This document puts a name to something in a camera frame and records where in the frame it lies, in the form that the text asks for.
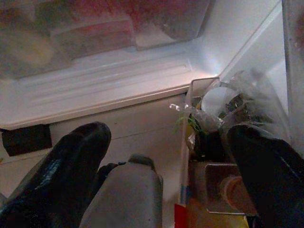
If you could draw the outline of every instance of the refrigerator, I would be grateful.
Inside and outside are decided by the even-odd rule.
[[[269,77],[288,114],[280,0],[4,0],[0,129],[185,93],[192,80]]]

